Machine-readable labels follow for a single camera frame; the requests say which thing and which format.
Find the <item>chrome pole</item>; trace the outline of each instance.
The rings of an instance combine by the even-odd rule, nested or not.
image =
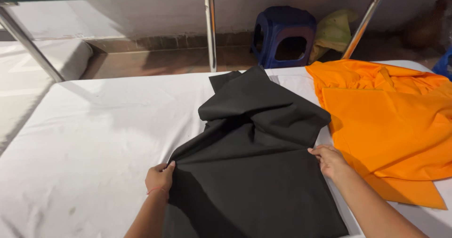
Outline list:
[[[369,24],[370,19],[372,18],[373,14],[375,13],[375,10],[377,9],[378,5],[380,5],[382,0],[372,0],[372,3],[370,3],[369,7],[367,8],[366,13],[364,14],[363,20],[359,24],[358,29],[356,29],[355,34],[353,35],[353,38],[350,40],[350,43],[348,43],[347,49],[345,52],[343,52],[342,60],[343,59],[349,59],[352,56],[353,51],[355,50],[356,46],[358,45],[359,40],[363,36],[364,31],[367,28],[367,25]]]
[[[217,52],[215,50],[215,5],[214,0],[204,0],[206,5],[207,46],[209,49],[210,72],[217,72]]]
[[[65,81],[60,73],[53,67],[53,65],[47,60],[42,52],[31,41],[27,34],[20,28],[17,22],[11,17],[11,15],[4,8],[5,5],[0,4],[0,24],[17,40],[24,48],[30,53],[30,55],[36,60],[36,62],[44,69],[48,75],[54,79],[55,82]]]

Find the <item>orange cloth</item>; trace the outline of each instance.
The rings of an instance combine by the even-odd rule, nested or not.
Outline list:
[[[306,70],[335,147],[384,199],[446,209],[432,180],[452,177],[452,82],[354,60]]]

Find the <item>yellow plastic bag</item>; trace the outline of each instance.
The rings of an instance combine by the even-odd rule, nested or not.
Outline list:
[[[314,46],[309,56],[309,64],[318,60],[330,48],[343,52],[352,39],[348,23],[355,21],[358,14],[352,10],[337,10],[317,24]]]

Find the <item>black fabric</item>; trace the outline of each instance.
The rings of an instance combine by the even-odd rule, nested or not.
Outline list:
[[[208,121],[177,148],[165,238],[348,235],[316,158],[330,114],[271,82],[259,67],[211,78]]]
[[[213,91],[217,93],[223,85],[229,82],[232,79],[240,77],[242,73],[238,71],[229,72],[227,74],[222,74],[218,76],[209,77],[210,83],[212,84]]]

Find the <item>tiled floor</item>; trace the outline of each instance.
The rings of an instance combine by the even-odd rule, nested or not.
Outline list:
[[[217,48],[217,71],[245,70],[257,64],[248,46]],[[341,54],[330,50],[320,61],[340,59]],[[441,54],[432,48],[404,48],[398,37],[363,38],[352,59],[363,61],[411,60],[432,68]],[[90,59],[82,79],[138,77],[168,74],[210,72],[207,48],[167,51],[119,52],[97,54]]]

